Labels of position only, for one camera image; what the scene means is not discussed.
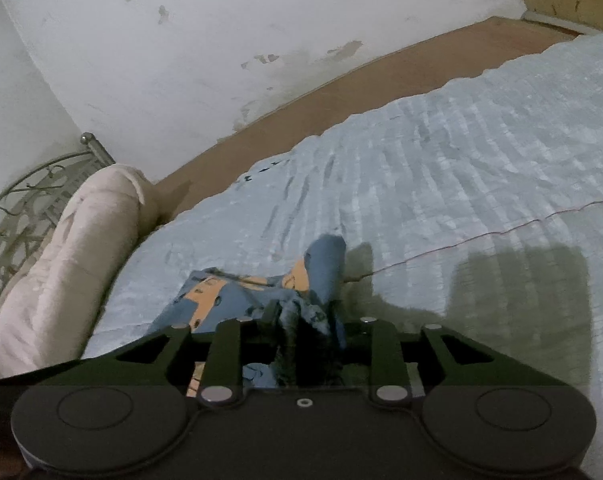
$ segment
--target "silver screw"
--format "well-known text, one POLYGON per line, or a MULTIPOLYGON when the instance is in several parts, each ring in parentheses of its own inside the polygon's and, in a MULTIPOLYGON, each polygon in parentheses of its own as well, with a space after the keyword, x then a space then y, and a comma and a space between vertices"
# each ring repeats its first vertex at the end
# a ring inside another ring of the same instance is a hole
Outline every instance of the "silver screw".
POLYGON ((386 386, 377 388, 377 396, 381 400, 386 400, 387 402, 398 402, 408 397, 408 390, 403 386, 387 384, 386 386))
POLYGON ((310 408, 312 406, 312 399, 297 399, 297 406, 300 408, 310 408))
POLYGON ((232 390, 226 386, 207 386, 200 395, 206 402, 226 402, 232 397, 232 390))

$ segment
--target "blue and orange garment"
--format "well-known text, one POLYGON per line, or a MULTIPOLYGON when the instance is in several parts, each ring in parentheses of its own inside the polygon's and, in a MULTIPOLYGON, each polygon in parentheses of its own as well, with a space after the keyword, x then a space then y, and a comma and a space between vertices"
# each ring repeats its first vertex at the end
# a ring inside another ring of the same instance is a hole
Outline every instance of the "blue and orange garment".
MULTIPOLYGON (((190 325, 193 332, 214 332, 226 319, 260 319, 264 309, 276 301, 281 307, 279 322, 286 334, 286 347, 280 348, 275 363, 251 364, 243 370, 253 386, 276 387, 295 384, 296 338, 300 319, 312 327, 315 345, 331 346, 329 308, 339 295, 344 268, 345 241, 323 235, 315 240, 293 269, 283 276, 260 278, 234 276, 219 269, 195 270, 175 300, 152 323, 149 333, 176 323, 190 325)), ((189 394, 197 391, 203 364, 198 363, 189 394)))

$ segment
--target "mattress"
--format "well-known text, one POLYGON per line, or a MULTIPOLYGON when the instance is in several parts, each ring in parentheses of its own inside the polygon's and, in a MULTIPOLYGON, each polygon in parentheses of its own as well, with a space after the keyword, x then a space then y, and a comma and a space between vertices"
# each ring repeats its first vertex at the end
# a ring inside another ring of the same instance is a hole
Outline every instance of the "mattress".
POLYGON ((603 34, 349 117, 145 240, 88 342, 142 336, 191 270, 272 276, 347 243, 342 314, 462 332, 579 387, 603 480, 603 34))

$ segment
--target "metal bed frame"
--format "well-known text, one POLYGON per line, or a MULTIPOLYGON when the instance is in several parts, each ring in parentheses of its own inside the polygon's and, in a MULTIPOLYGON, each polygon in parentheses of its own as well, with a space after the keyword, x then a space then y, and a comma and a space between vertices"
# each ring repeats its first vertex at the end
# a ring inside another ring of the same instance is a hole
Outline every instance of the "metal bed frame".
POLYGON ((55 229, 70 197, 96 171, 115 161, 91 133, 81 151, 58 156, 0 192, 0 297, 11 278, 55 229))

